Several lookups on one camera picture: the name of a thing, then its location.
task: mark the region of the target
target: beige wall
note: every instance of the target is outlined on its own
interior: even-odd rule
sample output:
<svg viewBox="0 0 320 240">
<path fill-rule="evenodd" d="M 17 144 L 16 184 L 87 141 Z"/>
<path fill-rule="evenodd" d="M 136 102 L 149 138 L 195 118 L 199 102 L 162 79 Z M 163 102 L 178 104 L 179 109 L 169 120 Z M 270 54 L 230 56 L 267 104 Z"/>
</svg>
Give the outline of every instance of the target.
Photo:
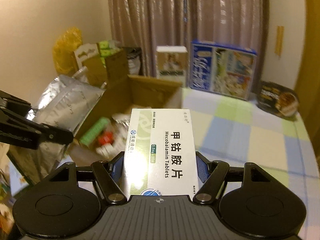
<svg viewBox="0 0 320 240">
<path fill-rule="evenodd" d="M 67 28 L 111 39 L 108 0 L 0 0 L 0 90 L 35 103 L 56 76 L 52 46 Z"/>
<path fill-rule="evenodd" d="M 265 81 L 294 88 L 305 39 L 305 0 L 270 0 L 269 33 L 262 73 Z M 281 57 L 275 51 L 277 25 L 284 26 Z"/>
</svg>

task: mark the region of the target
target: yellow plastic bag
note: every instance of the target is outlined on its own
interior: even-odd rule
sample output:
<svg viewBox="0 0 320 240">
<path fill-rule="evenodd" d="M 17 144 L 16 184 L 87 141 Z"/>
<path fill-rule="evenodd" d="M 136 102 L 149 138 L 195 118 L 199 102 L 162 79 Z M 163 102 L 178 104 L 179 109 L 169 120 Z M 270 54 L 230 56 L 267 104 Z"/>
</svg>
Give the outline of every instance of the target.
<svg viewBox="0 0 320 240">
<path fill-rule="evenodd" d="M 76 27 L 69 28 L 57 39 L 52 48 L 52 56 L 58 75 L 63 74 L 71 77 L 78 71 L 73 51 L 82 44 L 81 31 Z"/>
</svg>

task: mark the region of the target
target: shiny curtain fold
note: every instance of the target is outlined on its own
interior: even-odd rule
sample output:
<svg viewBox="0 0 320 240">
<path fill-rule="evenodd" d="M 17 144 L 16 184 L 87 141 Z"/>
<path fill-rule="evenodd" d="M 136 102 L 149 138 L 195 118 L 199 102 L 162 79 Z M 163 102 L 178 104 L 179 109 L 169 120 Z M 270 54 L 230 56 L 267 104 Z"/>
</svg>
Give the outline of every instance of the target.
<svg viewBox="0 0 320 240">
<path fill-rule="evenodd" d="M 260 77 L 266 0 L 109 0 L 113 39 L 141 46 L 144 75 L 155 74 L 157 45 L 200 40 L 255 49 Z"/>
</svg>

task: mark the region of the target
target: table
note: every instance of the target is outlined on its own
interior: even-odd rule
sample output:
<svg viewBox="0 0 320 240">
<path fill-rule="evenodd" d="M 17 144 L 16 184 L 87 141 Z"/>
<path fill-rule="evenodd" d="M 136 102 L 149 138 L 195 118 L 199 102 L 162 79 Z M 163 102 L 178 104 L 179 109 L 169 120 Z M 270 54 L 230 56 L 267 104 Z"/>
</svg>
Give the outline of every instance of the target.
<svg viewBox="0 0 320 240">
<path fill-rule="evenodd" d="M 242 101 L 184 89 L 183 108 L 191 111 L 196 150 L 208 160 L 230 166 L 254 162 L 305 203 L 302 239 L 320 239 L 320 179 L 313 148 L 301 116 L 290 122 L 262 111 L 255 99 Z M 229 183 L 226 192 L 240 187 Z"/>
</svg>

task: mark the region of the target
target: metal screw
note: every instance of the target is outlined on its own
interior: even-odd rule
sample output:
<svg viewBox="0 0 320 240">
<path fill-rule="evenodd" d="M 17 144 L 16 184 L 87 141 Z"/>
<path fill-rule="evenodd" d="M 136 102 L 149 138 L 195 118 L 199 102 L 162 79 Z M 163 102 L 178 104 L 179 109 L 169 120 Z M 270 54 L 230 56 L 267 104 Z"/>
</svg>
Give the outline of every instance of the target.
<svg viewBox="0 0 320 240">
<path fill-rule="evenodd" d="M 207 202 L 211 199 L 211 196 L 206 193 L 200 193 L 200 194 L 196 195 L 196 199 L 201 202 Z"/>
<path fill-rule="evenodd" d="M 113 202 L 118 202 L 124 199 L 124 196 L 119 193 L 114 193 L 108 196 L 108 199 L 113 201 Z"/>
</svg>

